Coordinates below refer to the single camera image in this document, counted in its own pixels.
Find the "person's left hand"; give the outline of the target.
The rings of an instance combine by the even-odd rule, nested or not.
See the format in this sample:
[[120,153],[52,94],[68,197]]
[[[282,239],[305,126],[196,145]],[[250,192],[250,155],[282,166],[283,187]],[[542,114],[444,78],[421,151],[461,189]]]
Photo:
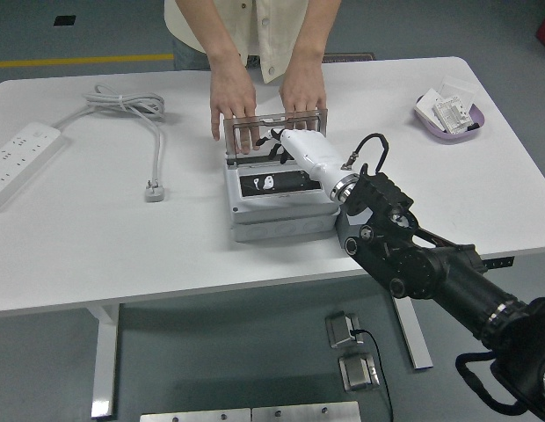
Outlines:
[[280,87],[285,114],[324,110],[327,97],[320,64],[292,63]]

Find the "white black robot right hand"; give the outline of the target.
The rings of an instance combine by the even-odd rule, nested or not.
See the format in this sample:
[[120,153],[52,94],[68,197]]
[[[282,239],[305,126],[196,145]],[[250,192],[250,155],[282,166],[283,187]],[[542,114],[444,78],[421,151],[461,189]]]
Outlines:
[[345,161],[326,137],[318,131],[306,129],[270,129],[256,145],[274,139],[272,149],[280,147],[308,173],[311,180],[321,184],[326,195],[335,203],[343,204],[350,196],[359,176],[352,170],[354,157]]

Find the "person's right hand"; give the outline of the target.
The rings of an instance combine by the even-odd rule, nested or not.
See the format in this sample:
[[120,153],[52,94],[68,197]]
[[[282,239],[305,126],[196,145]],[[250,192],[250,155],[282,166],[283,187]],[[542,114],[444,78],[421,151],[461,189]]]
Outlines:
[[210,125],[215,141],[221,137],[222,119],[253,117],[256,106],[255,88],[242,64],[215,64],[211,68]]

